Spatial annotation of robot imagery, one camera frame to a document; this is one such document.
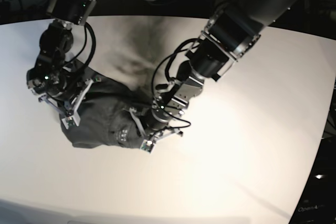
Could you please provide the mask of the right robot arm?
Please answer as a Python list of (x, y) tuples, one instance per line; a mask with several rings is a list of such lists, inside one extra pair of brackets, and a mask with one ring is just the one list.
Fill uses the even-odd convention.
[[(39, 40), (39, 54), (35, 65), (27, 71), (28, 89), (40, 101), (54, 105), (59, 114), (66, 118), (74, 115), (80, 99), (89, 86), (83, 72), (91, 62), (96, 50), (96, 37), (87, 18), (97, 0), (50, 0), (46, 14), (53, 18)], [(74, 37), (74, 25), (83, 26), (85, 36), (91, 37), (91, 50), (85, 63), (76, 70), (68, 70), (73, 60), (66, 60)]]

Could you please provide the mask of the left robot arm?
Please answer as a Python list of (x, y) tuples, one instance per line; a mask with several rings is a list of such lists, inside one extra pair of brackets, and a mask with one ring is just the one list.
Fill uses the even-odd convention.
[(171, 120), (180, 120), (191, 98), (201, 94), (204, 82), (218, 80), (260, 39), (297, 0), (232, 0), (219, 7), (197, 38), (180, 44), (162, 60), (166, 83), (151, 84), (152, 105), (143, 118), (134, 117), (143, 145), (180, 134)]

